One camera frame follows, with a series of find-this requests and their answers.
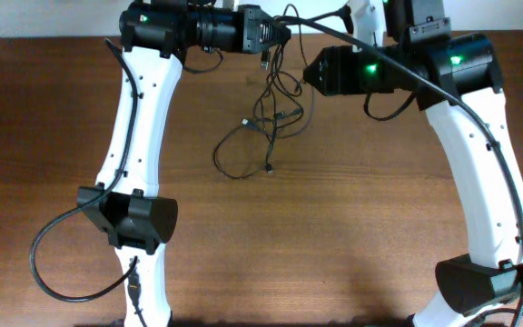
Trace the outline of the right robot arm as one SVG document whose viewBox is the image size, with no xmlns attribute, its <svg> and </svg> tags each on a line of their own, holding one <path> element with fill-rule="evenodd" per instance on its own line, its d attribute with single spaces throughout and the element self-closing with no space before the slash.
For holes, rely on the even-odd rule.
<svg viewBox="0 0 523 327">
<path fill-rule="evenodd" d="M 349 1 L 342 45 L 304 71 L 321 94 L 408 91 L 449 161 L 466 254 L 437 264 L 438 292 L 409 326 L 478 326 L 512 302 L 523 318 L 523 180 L 508 134 L 503 78 L 481 33 L 454 36 L 440 1 Z"/>
</svg>

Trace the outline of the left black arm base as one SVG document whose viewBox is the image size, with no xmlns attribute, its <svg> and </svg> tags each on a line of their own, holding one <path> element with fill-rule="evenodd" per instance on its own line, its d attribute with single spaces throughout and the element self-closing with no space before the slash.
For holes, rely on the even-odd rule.
<svg viewBox="0 0 523 327">
<path fill-rule="evenodd" d="M 124 327 L 124 319 L 115 320 L 108 327 Z"/>
</svg>

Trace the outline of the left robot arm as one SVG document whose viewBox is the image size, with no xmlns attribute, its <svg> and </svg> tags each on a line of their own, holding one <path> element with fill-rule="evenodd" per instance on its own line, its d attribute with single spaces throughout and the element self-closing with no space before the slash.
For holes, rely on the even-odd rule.
<svg viewBox="0 0 523 327">
<path fill-rule="evenodd" d="M 285 45 L 290 29 L 257 5 L 134 1 L 119 18 L 122 90 L 104 164 L 77 202 L 114 248 L 125 275 L 120 326 L 168 326 L 164 255 L 178 204 L 159 196 L 159 161 L 170 102 L 188 48 L 253 55 Z"/>
</svg>

